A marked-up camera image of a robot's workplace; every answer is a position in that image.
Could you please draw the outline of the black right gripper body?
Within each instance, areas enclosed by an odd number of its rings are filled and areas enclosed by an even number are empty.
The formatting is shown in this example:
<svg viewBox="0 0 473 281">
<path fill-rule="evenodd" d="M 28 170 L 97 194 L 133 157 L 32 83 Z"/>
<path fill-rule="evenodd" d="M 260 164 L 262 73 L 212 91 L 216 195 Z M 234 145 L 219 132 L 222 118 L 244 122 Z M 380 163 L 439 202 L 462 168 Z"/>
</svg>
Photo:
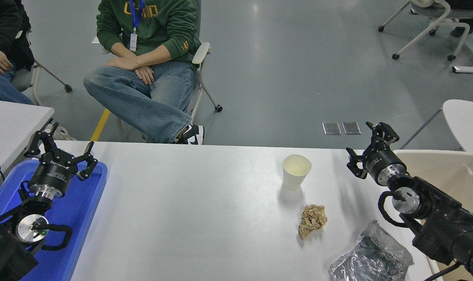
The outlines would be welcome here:
<svg viewBox="0 0 473 281">
<path fill-rule="evenodd" d="M 401 174 L 401 160 L 389 149 L 370 154 L 363 167 L 375 182 L 387 182 L 391 177 Z"/>
</svg>

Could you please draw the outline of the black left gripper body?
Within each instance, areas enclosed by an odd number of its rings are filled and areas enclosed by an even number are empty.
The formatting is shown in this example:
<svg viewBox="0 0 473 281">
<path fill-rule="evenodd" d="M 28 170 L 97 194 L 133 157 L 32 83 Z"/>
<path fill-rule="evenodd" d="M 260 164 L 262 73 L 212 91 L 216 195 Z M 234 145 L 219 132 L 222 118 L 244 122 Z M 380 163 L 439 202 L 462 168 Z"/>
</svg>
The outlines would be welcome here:
<svg viewBox="0 0 473 281">
<path fill-rule="evenodd" d="M 38 186 L 54 187 L 58 193 L 65 194 L 73 176 L 77 172 L 76 164 L 68 162 L 74 158 L 73 155 L 60 151 L 59 158 L 52 152 L 42 154 L 38 167 L 28 183 L 31 191 L 35 191 Z"/>
</svg>

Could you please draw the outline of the person's left hand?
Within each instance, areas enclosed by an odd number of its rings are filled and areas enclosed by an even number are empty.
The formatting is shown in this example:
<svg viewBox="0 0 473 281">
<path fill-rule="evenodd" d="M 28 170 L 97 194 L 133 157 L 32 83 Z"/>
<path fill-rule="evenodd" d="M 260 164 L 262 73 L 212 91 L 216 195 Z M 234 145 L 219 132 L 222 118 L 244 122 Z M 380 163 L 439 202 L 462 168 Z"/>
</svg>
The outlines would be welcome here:
<svg viewBox="0 0 473 281">
<path fill-rule="evenodd" d="M 103 66 L 113 66 L 128 71 L 140 68 L 140 65 L 137 62 L 137 57 L 114 57 L 105 62 Z"/>
</svg>

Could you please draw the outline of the person's right hand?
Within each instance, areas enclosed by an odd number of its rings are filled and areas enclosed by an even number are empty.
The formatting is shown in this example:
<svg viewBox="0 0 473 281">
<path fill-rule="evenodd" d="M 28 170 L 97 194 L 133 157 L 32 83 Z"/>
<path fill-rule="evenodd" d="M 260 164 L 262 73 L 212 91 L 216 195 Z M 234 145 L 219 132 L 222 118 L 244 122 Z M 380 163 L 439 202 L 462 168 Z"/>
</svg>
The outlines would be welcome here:
<svg viewBox="0 0 473 281">
<path fill-rule="evenodd" d="M 149 66 L 134 69 L 134 73 L 145 85 L 151 85 L 154 82 L 154 71 Z"/>
</svg>

